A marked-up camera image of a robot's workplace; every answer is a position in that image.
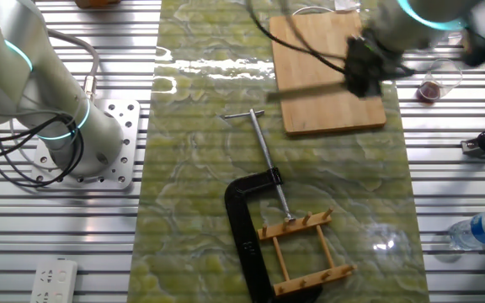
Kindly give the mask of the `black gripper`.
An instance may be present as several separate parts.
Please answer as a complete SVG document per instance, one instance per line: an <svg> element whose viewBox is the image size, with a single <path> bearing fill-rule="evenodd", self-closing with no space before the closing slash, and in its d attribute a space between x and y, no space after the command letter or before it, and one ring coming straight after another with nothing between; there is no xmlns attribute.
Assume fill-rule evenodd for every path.
<svg viewBox="0 0 485 303"><path fill-rule="evenodd" d="M358 98L381 96L381 84L367 79L399 79L413 75L402 64L402 54L387 50L372 29L347 39L345 82Z"/></svg>

